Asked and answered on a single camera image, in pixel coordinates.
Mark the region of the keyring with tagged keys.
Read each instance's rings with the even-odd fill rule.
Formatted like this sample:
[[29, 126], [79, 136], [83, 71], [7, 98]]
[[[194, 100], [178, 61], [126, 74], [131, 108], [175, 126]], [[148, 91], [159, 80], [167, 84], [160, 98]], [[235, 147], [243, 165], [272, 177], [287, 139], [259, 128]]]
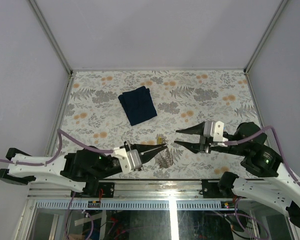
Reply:
[[168, 169], [171, 167], [174, 163], [174, 160], [170, 150], [167, 148], [158, 153], [155, 157], [155, 162], [158, 164], [160, 169]]

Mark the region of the key with yellow tag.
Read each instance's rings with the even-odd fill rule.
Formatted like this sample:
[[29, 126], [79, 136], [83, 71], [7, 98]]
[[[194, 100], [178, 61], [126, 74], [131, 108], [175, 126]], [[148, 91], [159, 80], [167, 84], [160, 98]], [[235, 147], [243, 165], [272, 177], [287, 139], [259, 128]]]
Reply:
[[156, 138], [156, 144], [157, 145], [166, 145], [167, 144], [167, 140], [166, 140], [166, 138], [164, 138], [162, 136], [158, 136]]

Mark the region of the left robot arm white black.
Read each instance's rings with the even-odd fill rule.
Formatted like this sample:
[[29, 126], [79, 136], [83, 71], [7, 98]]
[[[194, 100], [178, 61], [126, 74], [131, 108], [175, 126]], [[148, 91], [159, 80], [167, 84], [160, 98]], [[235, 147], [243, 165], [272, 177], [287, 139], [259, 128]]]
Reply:
[[6, 155], [9, 166], [0, 169], [0, 180], [21, 186], [53, 184], [92, 198], [99, 195], [100, 180], [141, 171], [144, 164], [165, 149], [165, 143], [144, 145], [125, 141], [110, 154], [100, 153], [97, 148], [94, 151], [83, 148], [50, 161], [48, 157], [30, 156], [17, 148], [10, 148]]

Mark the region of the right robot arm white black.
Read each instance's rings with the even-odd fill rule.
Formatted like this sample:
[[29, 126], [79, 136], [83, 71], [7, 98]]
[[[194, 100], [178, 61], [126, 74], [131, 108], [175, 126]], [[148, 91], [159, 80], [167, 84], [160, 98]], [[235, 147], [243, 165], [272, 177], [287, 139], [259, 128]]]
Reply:
[[177, 130], [180, 134], [198, 135], [199, 143], [178, 140], [175, 143], [194, 154], [218, 152], [242, 157], [240, 165], [248, 173], [274, 185], [276, 190], [258, 187], [226, 171], [217, 184], [219, 194], [254, 200], [288, 217], [300, 228], [300, 180], [284, 158], [265, 144], [266, 131], [266, 127], [260, 128], [254, 122], [243, 122], [234, 134], [228, 134], [223, 122], [209, 120]]

